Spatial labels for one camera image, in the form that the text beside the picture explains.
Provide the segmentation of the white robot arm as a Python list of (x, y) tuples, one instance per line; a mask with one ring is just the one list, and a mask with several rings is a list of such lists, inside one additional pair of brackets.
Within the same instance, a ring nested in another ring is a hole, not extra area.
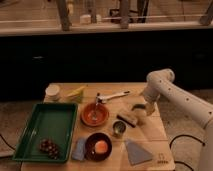
[(150, 72), (142, 91), (144, 100), (152, 106), (160, 95), (185, 110), (204, 130), (204, 146), (200, 152), (198, 171), (213, 171), (213, 104), (176, 86), (171, 69)]

